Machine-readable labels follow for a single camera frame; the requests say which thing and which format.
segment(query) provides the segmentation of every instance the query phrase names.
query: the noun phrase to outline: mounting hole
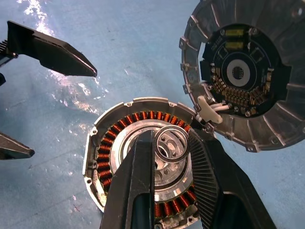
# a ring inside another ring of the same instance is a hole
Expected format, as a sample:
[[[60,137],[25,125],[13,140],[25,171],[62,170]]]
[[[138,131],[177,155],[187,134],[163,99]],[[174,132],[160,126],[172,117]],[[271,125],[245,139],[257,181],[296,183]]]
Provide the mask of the mounting hole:
[[[274,137],[271,139],[271,142],[273,145],[276,145],[276,144],[278,144],[278,139],[276,137]]]

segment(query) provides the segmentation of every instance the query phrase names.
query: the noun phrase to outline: black plastic part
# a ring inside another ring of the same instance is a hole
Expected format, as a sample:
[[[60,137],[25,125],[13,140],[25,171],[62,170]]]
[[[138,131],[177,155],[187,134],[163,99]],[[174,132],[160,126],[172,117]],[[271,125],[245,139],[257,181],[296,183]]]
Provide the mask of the black plastic part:
[[[100,229],[153,228],[153,139],[153,131],[141,134],[115,172]]]
[[[249,177],[216,138],[190,129],[189,143],[194,191],[204,229],[276,228]]]
[[[10,52],[35,58],[42,66],[64,75],[97,75],[89,60],[68,43],[12,21],[8,27]]]
[[[3,85],[5,82],[6,81],[4,75],[0,73],[0,86]]]
[[[0,160],[30,158],[34,153],[34,150],[0,132]]]
[[[200,72],[202,80],[211,82],[211,68],[210,63],[208,61],[200,61]]]

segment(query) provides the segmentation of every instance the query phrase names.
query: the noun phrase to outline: screw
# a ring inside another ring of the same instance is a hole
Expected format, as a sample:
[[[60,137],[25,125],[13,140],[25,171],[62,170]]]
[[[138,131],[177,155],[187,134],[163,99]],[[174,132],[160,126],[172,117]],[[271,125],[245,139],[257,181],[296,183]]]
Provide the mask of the screw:
[[[206,128],[205,128],[206,132],[208,133],[211,133],[213,131],[212,127],[210,125],[208,125]]]
[[[252,34],[252,35],[258,34],[258,29],[257,29],[257,28],[252,28],[252,29],[251,29],[251,34]]]
[[[244,114],[247,118],[249,118],[251,116],[250,111],[246,111],[246,113]]]

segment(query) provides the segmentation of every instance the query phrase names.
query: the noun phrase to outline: bolt hole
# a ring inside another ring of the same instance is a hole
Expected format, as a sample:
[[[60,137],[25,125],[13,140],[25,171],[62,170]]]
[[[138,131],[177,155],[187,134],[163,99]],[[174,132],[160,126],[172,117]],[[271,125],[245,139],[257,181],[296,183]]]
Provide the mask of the bolt hole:
[[[273,138],[273,139],[271,140],[271,142],[272,142],[272,144],[273,144],[273,145],[278,144],[278,140],[277,140],[277,138]]]

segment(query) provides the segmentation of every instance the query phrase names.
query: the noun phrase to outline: metal ring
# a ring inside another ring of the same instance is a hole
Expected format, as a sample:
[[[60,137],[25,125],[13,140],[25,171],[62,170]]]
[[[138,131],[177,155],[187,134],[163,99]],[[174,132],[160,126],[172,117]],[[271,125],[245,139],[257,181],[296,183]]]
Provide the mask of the metal ring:
[[[176,132],[179,132],[180,134],[182,134],[184,140],[185,140],[185,148],[184,148],[184,151],[183,153],[178,156],[178,157],[175,157],[175,158],[168,158],[166,156],[164,156],[159,147],[158,147],[158,143],[160,141],[160,137],[161,135],[163,135],[165,132],[167,131],[176,131]],[[189,144],[188,144],[188,134],[187,132],[179,127],[179,126],[176,126],[176,125],[167,125],[165,127],[162,127],[160,130],[158,130],[158,132],[156,133],[155,135],[155,141],[154,141],[154,146],[156,148],[156,155],[158,156],[158,158],[160,158],[162,161],[164,162],[167,162],[167,163],[178,163],[182,160],[184,160],[188,154],[189,154]]]

